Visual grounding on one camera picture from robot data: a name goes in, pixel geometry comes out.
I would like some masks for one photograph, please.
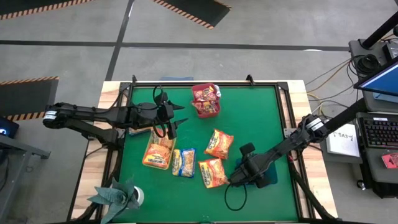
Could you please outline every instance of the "green plant leaf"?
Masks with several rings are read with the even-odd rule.
[[[111,204],[109,206],[108,212],[102,218],[101,224],[107,224],[109,221],[111,221],[116,215],[118,215],[125,208],[126,207],[124,205],[117,205],[115,203]]]
[[[139,203],[137,202],[135,197],[132,197],[131,200],[127,203],[127,208],[129,209],[138,209]]]
[[[118,182],[114,179],[114,177],[112,178],[112,188],[121,190],[121,191],[123,191],[124,193],[128,194],[127,187],[126,187],[124,184],[118,183]]]
[[[127,188],[127,196],[131,197],[132,193],[134,193],[135,189],[134,189],[134,178],[130,178],[126,181],[126,183],[124,184]]]
[[[110,204],[112,204],[112,202],[110,202],[109,200],[106,200],[105,198],[103,198],[99,194],[95,195],[95,196],[92,196],[92,197],[88,198],[87,200],[89,200],[91,202],[98,203],[98,204],[102,204],[102,205],[110,205]]]
[[[121,190],[111,189],[107,187],[95,187],[95,190],[98,192],[100,196],[102,196],[103,198],[112,203],[116,204],[127,203],[127,195]]]

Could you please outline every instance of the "yellow noodle package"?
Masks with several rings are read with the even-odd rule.
[[[169,148],[158,144],[151,144],[144,155],[142,163],[149,166],[155,166],[166,169],[169,166],[171,151]]]
[[[156,131],[157,131],[161,136],[163,135],[163,130],[157,128]],[[166,136],[164,136],[163,138],[160,138],[160,137],[155,133],[154,130],[152,130],[152,131],[150,132],[150,134],[152,135],[152,138],[153,138],[153,140],[154,140],[154,144],[158,144],[158,145],[160,145],[160,146],[164,146],[164,147],[167,147],[167,148],[169,148],[169,149],[171,149],[171,148],[173,147],[173,140],[170,140],[169,137],[167,136],[167,134],[166,134]]]
[[[228,184],[228,178],[225,176],[221,159],[208,159],[206,161],[200,161],[199,167],[206,188]]]
[[[229,147],[233,141],[234,136],[227,135],[224,132],[215,129],[205,153],[222,159],[227,159]]]

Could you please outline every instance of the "white pot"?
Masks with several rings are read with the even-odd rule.
[[[137,202],[138,202],[139,206],[141,206],[142,203],[144,203],[144,192],[139,187],[134,187],[134,188],[135,188],[134,196],[136,196]]]

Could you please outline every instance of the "wooden tabletop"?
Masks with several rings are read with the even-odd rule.
[[[217,82],[217,81],[197,81],[197,82]],[[222,81],[222,82],[241,82],[241,81]],[[298,124],[301,122],[302,117],[311,113],[310,103],[308,102],[305,85],[302,80],[264,80],[256,81],[260,82],[287,82],[289,85],[290,100],[292,102],[295,121]],[[104,82],[101,97],[99,98],[99,108],[109,108],[115,101],[119,93],[119,81]],[[289,112],[287,111],[287,104],[283,92],[281,92],[282,105],[284,108],[284,114],[286,118],[287,127],[290,126]],[[97,123],[95,126],[103,129],[110,128],[111,126],[106,123]],[[95,149],[101,147],[98,141],[90,141],[88,144],[87,154]],[[106,159],[106,149],[101,149],[98,152],[90,155],[84,162],[83,171],[79,179],[79,186],[76,195],[75,204],[73,206],[72,218],[79,217],[90,205],[87,198],[96,195],[94,186],[100,186],[103,177],[104,165]],[[303,159],[305,163],[305,170],[307,172],[307,178],[311,191],[317,197],[319,202],[325,207],[325,209],[334,217],[337,217],[337,211],[335,202],[330,189],[328,175],[326,173],[325,163],[323,162],[322,153],[316,149],[308,147],[303,152]],[[304,217],[308,216],[306,210],[306,199],[301,190],[299,190],[300,200],[303,208]]]

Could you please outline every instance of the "snack bag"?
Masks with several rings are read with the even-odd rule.
[[[173,150],[173,175],[193,177],[195,173],[196,149]]]
[[[142,163],[165,169],[169,165],[170,154],[169,148],[158,144],[151,144],[145,153]]]
[[[192,105],[199,111],[200,114],[217,112],[216,101],[192,101]]]
[[[203,90],[203,98],[201,100],[203,100],[203,101],[217,100],[216,93],[214,92],[214,89],[212,86],[209,86],[208,88],[205,88]]]
[[[159,128],[156,128],[156,130],[160,135],[163,135],[163,130],[161,130]],[[167,136],[167,134],[166,134],[166,136],[164,136],[164,138],[160,138],[158,135],[156,135],[154,130],[150,131],[150,134],[152,135],[154,144],[158,144],[160,146],[164,146],[169,149],[171,149],[173,147],[173,140],[169,140],[169,137]]]
[[[217,129],[214,130],[205,154],[209,154],[222,159],[228,158],[229,147],[234,141],[234,136],[225,134]]]
[[[221,97],[220,88],[217,85],[209,86],[204,90],[194,91],[193,95],[195,100],[198,101],[210,101],[210,100],[217,100],[217,97]]]
[[[206,188],[228,184],[228,178],[225,176],[221,159],[208,159],[206,161],[200,161],[199,167]]]

